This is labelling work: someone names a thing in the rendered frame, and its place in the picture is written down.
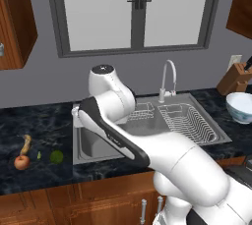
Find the grey framed window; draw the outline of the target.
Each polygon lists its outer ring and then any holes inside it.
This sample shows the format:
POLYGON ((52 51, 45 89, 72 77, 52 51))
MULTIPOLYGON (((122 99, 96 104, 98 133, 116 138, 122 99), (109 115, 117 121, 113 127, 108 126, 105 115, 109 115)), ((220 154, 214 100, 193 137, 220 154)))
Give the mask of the grey framed window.
POLYGON ((204 49, 218 0, 49 0, 61 58, 204 49))

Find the white bowl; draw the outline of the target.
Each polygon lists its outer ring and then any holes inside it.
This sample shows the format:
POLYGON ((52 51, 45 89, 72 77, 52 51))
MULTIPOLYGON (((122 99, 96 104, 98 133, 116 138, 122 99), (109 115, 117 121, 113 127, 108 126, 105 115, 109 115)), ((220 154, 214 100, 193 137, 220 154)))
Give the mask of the white bowl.
POLYGON ((233 92, 226 97, 226 108, 232 119, 243 125, 252 123, 252 94, 233 92))

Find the white wall socket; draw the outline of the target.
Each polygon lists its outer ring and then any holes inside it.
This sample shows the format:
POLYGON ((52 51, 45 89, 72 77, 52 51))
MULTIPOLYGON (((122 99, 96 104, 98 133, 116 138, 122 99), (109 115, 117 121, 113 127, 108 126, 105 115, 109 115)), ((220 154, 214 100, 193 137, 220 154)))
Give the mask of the white wall socket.
POLYGON ((227 66, 227 71, 231 68, 231 66, 234 63, 239 63, 241 61, 242 55, 231 55, 228 66, 227 66))

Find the white curved tap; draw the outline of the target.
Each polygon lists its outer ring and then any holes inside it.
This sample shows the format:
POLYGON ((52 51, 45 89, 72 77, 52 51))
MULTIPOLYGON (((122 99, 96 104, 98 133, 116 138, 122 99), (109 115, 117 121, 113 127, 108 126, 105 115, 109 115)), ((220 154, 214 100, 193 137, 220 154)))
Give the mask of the white curved tap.
POLYGON ((171 60, 166 60, 164 66, 163 66, 161 88, 159 89, 159 96, 158 96, 159 103, 164 103, 164 99, 167 96, 175 96, 176 95, 176 81, 177 81, 177 73, 176 73, 175 65, 171 60), (167 65, 170 65, 171 70, 172 70, 173 90, 171 90, 171 91, 165 90, 165 79, 166 79, 167 65))

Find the black window latch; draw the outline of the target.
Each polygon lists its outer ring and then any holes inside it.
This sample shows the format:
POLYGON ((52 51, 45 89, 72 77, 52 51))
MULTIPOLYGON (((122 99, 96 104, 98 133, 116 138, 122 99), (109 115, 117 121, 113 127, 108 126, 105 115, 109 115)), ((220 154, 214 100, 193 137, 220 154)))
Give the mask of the black window latch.
POLYGON ((128 3, 132 3, 135 10, 144 10, 146 4, 150 3, 150 0, 128 0, 128 3))

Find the wooden knife block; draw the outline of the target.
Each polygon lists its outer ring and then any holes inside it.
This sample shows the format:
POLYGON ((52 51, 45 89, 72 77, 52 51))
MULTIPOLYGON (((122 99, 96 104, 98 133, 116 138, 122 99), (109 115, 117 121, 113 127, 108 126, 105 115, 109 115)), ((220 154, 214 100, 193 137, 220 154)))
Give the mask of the wooden knife block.
POLYGON ((247 71, 244 68, 245 63, 234 63, 218 83, 217 91, 221 95, 244 92, 252 79, 252 67, 247 71))

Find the round green fruit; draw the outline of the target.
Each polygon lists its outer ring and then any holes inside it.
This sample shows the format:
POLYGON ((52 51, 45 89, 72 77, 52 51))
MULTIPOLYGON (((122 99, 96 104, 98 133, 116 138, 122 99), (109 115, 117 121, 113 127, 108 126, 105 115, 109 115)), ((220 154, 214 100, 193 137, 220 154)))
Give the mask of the round green fruit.
POLYGON ((63 152, 61 150, 54 150, 50 154, 50 162, 53 164, 60 164, 63 162, 63 152))

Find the yellow-brown long vegetable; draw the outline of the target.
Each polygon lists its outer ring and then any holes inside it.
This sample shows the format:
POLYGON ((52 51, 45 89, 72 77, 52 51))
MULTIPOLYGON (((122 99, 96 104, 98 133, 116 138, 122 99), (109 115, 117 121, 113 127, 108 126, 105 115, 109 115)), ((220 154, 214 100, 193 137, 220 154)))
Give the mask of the yellow-brown long vegetable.
POLYGON ((24 135, 25 143, 21 149, 20 155, 26 155, 31 148, 32 137, 30 135, 24 135))

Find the brown wooden wall cupboard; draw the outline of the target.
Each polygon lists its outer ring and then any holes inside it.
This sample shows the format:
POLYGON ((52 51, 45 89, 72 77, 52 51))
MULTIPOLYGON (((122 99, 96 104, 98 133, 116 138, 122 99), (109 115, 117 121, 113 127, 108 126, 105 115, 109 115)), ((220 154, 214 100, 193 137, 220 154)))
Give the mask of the brown wooden wall cupboard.
POLYGON ((0 0, 0 71, 22 69, 37 40, 31 0, 0 0))
POLYGON ((252 0, 232 0, 226 28, 252 39, 252 0))

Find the red apple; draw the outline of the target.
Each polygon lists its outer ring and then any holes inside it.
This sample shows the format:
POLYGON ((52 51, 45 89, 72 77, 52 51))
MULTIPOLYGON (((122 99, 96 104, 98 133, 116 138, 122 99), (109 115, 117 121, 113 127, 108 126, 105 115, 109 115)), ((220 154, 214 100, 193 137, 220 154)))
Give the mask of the red apple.
POLYGON ((25 170, 29 165, 30 159, 26 155, 19 155, 14 161, 14 166, 17 170, 25 170))

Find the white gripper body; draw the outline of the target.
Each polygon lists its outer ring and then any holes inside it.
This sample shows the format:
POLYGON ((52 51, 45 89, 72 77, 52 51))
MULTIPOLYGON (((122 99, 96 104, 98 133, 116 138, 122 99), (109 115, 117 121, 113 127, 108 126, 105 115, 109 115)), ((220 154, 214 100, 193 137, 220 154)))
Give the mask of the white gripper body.
POLYGON ((83 124, 79 118, 79 105, 78 104, 74 104, 73 108, 72 108, 72 116, 73 116, 73 125, 75 128, 82 128, 83 124))

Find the brown wooden cupboard door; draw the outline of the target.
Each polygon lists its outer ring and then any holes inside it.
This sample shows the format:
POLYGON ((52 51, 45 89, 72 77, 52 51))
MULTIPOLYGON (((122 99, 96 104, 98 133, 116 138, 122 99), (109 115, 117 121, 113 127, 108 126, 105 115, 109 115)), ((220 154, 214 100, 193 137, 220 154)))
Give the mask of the brown wooden cupboard door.
POLYGON ((144 225, 152 225, 158 209, 153 176, 148 172, 79 184, 84 225, 141 225, 142 199, 148 202, 144 225))
POLYGON ((73 185, 0 196, 0 225, 71 225, 64 208, 77 199, 73 185))

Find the black dishwasher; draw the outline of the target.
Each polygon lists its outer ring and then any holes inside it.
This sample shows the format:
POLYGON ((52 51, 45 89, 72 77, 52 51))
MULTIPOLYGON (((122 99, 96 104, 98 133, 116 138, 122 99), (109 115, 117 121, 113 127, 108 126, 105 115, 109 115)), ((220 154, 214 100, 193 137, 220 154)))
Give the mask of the black dishwasher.
POLYGON ((239 183, 252 189, 252 171, 245 166, 230 166, 225 168, 224 171, 239 183))

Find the brown wooden drawer front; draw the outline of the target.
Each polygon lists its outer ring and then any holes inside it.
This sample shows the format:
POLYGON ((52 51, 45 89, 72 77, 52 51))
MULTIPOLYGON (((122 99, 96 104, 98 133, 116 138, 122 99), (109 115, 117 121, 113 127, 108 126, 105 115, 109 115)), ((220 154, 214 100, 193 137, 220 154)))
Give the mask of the brown wooden drawer front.
POLYGON ((245 156, 238 156, 238 157, 230 157, 225 159, 217 159, 216 163, 222 167, 226 168, 229 166, 240 166, 244 163, 245 156))

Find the steel sink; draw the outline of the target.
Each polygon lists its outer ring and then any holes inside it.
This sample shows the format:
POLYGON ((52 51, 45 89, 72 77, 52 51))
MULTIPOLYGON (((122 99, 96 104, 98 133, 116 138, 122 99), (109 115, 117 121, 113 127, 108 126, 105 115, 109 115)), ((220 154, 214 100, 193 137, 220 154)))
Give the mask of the steel sink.
MULTIPOLYGON (((216 141, 199 144, 199 146, 231 142, 230 137, 221 129, 217 122, 207 113, 207 111, 200 105, 200 103, 191 93, 182 93, 176 94, 175 96, 167 96, 164 99, 164 103, 159 103, 157 96, 137 98, 137 104, 145 102, 150 102, 155 108, 153 118, 137 121, 129 121, 127 118, 125 122, 119 123, 119 126, 131 135, 149 136, 163 132, 169 132, 170 129, 159 113, 158 107, 162 105, 186 103, 194 106, 200 113, 200 115, 207 121, 207 123, 218 135, 218 139, 216 141)), ((115 148, 111 147, 100 137, 96 136, 85 128, 75 128, 73 125, 74 165, 118 159, 122 157, 122 154, 120 154, 115 148)))

